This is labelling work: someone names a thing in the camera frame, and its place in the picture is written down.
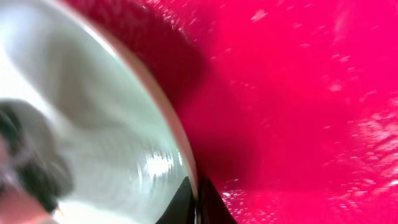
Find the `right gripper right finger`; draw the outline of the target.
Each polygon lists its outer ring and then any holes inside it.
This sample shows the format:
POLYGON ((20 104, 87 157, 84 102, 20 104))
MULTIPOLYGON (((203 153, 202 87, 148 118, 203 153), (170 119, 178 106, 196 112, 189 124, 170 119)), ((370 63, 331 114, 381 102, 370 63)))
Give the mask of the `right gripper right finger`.
POLYGON ((200 181, 199 211, 201 224, 237 224, 212 181, 207 177, 200 181))

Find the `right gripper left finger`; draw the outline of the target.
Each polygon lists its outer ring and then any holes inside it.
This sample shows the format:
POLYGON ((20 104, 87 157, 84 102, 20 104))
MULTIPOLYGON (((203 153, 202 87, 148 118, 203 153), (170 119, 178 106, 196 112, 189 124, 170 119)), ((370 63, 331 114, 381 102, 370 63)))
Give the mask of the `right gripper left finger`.
POLYGON ((156 224, 195 224, 195 217, 195 199, 186 177, 156 224))

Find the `light blue plate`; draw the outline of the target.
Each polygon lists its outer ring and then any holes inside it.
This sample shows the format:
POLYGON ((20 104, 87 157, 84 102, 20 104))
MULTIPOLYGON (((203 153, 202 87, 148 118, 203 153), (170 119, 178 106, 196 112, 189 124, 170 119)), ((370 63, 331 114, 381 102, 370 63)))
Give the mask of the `light blue plate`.
POLYGON ((2 223, 156 223, 195 162, 182 125, 146 66, 60 1, 1 2, 1 100, 37 109, 74 188, 51 215, 16 190, 2 223))

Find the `pink sponge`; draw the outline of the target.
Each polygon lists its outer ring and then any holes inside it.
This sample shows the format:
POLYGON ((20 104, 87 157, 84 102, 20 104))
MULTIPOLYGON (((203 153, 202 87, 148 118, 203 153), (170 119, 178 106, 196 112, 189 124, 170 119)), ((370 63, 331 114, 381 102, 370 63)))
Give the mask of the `pink sponge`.
POLYGON ((1 194, 25 193, 52 215, 73 188, 47 119, 23 100, 1 100, 1 194))

